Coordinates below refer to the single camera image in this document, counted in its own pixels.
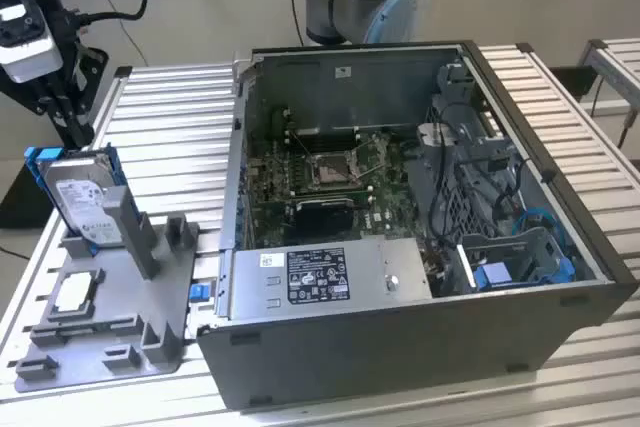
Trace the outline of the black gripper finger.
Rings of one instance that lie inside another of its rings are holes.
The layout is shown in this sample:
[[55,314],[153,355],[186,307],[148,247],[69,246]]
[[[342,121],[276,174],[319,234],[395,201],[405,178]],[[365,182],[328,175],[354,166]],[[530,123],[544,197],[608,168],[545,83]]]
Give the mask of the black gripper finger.
[[108,63],[108,54],[97,48],[79,46],[78,60],[74,70],[76,83],[76,119],[80,125],[81,138],[78,146],[88,146],[95,136],[89,122],[93,104]]
[[39,77],[25,83],[2,77],[1,92],[32,113],[47,115],[62,143],[75,144],[73,104],[58,77]]

